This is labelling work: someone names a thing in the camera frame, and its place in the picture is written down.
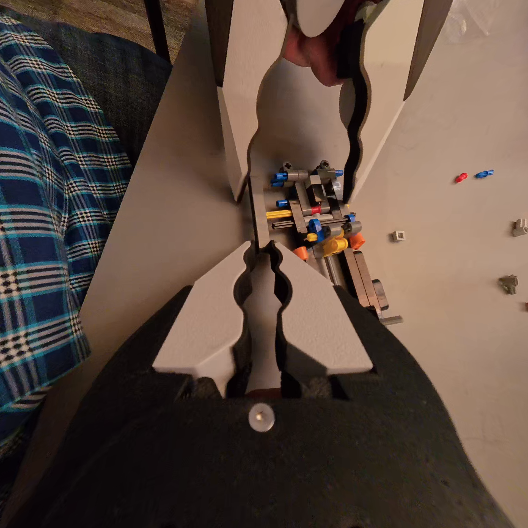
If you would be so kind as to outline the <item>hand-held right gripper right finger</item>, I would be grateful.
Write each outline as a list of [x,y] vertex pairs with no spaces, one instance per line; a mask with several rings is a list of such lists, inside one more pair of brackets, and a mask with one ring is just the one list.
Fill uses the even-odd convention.
[[353,300],[279,242],[267,245],[280,301],[275,350],[283,398],[332,396],[329,379],[373,369],[344,300]]

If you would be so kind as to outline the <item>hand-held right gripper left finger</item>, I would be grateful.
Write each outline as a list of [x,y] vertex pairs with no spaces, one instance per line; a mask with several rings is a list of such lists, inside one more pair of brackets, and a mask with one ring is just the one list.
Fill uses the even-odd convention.
[[251,337],[243,307],[252,292],[255,244],[246,241],[191,287],[154,362],[160,373],[214,381],[222,397],[251,362]]

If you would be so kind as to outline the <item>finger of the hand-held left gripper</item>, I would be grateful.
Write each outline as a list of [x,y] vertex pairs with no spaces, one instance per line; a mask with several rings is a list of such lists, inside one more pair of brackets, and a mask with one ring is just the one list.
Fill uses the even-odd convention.
[[222,86],[217,88],[228,181],[240,201],[258,130],[257,101],[264,77],[281,56],[286,14],[280,1],[234,1]]
[[340,117],[350,151],[343,202],[370,173],[402,107],[424,1],[363,1],[341,33]]

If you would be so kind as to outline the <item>grey lego beam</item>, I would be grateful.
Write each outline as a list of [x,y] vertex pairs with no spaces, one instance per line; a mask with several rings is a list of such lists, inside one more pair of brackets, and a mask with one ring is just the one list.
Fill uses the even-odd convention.
[[255,245],[258,252],[268,254],[270,236],[266,216],[267,211],[263,182],[258,176],[250,176],[247,184],[252,212]]

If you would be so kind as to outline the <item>black lego model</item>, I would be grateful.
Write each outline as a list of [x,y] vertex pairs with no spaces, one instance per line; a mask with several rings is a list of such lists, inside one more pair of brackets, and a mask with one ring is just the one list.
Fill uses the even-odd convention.
[[302,261],[340,286],[383,325],[403,322],[388,314],[380,280],[367,267],[362,224],[343,202],[344,171],[322,160],[314,169],[284,162],[263,184],[270,240],[282,242]]

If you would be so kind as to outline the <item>person's left hand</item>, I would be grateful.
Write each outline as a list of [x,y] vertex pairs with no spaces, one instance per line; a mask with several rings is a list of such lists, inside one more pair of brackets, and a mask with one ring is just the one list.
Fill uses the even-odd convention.
[[285,60],[310,68],[317,80],[326,87],[344,82],[337,77],[337,52],[342,30],[353,23],[363,1],[344,1],[330,25],[320,35],[308,37],[293,26],[286,40]]

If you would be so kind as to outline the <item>black table leg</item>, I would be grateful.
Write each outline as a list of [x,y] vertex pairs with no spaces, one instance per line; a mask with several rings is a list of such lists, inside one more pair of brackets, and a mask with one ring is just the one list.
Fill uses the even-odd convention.
[[164,25],[161,1],[143,1],[143,4],[146,10],[150,35],[153,40],[155,53],[163,60],[172,64]]

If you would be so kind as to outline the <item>clear plastic bag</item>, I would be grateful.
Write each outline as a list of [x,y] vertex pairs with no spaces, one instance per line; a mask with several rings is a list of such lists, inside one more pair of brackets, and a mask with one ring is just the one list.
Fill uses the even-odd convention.
[[449,44],[490,36],[497,1],[452,1],[442,34]]

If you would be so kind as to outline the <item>blue plaid shirt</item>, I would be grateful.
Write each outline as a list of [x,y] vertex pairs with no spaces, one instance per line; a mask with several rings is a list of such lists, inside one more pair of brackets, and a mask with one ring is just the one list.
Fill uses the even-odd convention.
[[1,14],[1,457],[90,355],[80,309],[130,177],[71,68]]

